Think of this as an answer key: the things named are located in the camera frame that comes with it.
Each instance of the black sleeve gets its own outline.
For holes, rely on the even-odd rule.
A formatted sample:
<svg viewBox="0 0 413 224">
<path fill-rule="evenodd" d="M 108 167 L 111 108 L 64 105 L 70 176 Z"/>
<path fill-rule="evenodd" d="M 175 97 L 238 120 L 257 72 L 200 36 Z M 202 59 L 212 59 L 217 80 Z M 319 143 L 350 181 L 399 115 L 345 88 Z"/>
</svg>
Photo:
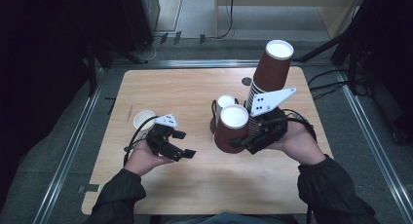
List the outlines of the black sleeve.
<svg viewBox="0 0 413 224">
<path fill-rule="evenodd" d="M 350 175 L 328 155 L 313 166 L 300 166 L 300 199 L 313 210 L 319 224 L 379 223 L 374 209 L 359 198 Z"/>
<path fill-rule="evenodd" d="M 139 175 L 123 168 L 104 185 L 91 216 L 84 223 L 133 224 L 133 206 L 146 197 L 140 181 Z"/>
</svg>

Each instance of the brown paper cup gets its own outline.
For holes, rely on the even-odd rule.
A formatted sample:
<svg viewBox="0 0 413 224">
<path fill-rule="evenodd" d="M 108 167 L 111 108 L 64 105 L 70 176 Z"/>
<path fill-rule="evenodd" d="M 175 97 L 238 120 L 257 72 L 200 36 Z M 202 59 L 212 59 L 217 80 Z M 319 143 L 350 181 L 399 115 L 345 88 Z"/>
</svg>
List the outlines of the brown paper cup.
<svg viewBox="0 0 413 224">
<path fill-rule="evenodd" d="M 288 75 L 294 49 L 282 40 L 270 41 L 258 62 L 253 80 L 255 85 L 265 91 L 281 90 Z"/>
<path fill-rule="evenodd" d="M 225 153 L 236 154 L 243 147 L 233 147 L 229 139 L 244 139 L 248 136 L 248 112 L 241 105 L 229 105 L 222 109 L 216 131 L 213 136 L 215 145 Z"/>
</svg>

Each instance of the person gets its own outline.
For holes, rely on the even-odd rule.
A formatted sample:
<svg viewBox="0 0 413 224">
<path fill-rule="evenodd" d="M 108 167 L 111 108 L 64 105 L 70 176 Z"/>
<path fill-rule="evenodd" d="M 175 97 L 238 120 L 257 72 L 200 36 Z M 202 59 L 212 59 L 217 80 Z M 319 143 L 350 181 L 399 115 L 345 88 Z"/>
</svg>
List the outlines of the person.
<svg viewBox="0 0 413 224">
<path fill-rule="evenodd" d="M 379 223 L 374 217 L 374 209 L 357 196 L 349 174 L 321 152 L 303 125 L 289 122 L 282 139 L 265 150 L 281 150 L 300 164 L 297 182 L 299 197 L 313 212 L 317 223 Z M 140 183 L 142 176 L 155 167 L 170 163 L 173 160 L 153 155 L 145 141 L 139 142 L 125 167 L 105 184 L 85 223 L 134 223 L 134 204 L 146 197 Z M 282 217 L 279 222 L 266 218 L 263 216 L 261 223 L 297 223 Z M 189 223 L 259 223 L 259 220 L 260 216 L 221 213 Z"/>
</svg>

